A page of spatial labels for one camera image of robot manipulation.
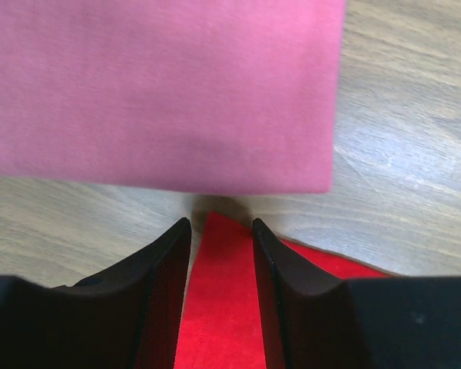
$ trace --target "red cloth corner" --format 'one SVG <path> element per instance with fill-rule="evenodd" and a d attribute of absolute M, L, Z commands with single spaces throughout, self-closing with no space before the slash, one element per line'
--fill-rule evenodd
<path fill-rule="evenodd" d="M 339 278 L 383 273 L 285 241 Z M 250 229 L 210 213 L 191 272 L 177 343 L 176 369 L 265 369 Z"/>

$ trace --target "black plastic part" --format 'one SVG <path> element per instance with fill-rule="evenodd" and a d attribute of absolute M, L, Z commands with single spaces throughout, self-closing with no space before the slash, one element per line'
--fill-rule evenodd
<path fill-rule="evenodd" d="M 268 369 L 461 368 L 461 277 L 341 281 L 254 221 Z"/>
<path fill-rule="evenodd" d="M 0 368 L 172 368 L 190 249 L 184 218 L 73 287 L 0 276 Z"/>

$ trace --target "fabric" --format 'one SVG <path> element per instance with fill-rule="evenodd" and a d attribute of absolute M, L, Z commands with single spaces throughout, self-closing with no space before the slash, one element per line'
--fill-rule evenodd
<path fill-rule="evenodd" d="M 386 276 L 340 256 L 285 241 L 339 278 Z M 251 231 L 210 213 L 191 272 L 176 369 L 265 369 Z"/>
<path fill-rule="evenodd" d="M 0 0 L 0 175 L 325 192 L 344 0 Z"/>

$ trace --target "tabletop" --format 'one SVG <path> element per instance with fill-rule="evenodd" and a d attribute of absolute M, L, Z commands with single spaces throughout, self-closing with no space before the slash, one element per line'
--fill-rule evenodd
<path fill-rule="evenodd" d="M 223 198 L 0 177 L 0 274 L 47 286 L 210 210 L 405 275 L 461 274 L 461 0 L 349 0 L 329 194 Z"/>

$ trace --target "pink fabric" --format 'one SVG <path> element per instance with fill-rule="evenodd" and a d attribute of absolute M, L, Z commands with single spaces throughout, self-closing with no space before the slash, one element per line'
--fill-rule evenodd
<path fill-rule="evenodd" d="M 0 175 L 324 192 L 344 0 L 0 0 Z"/>

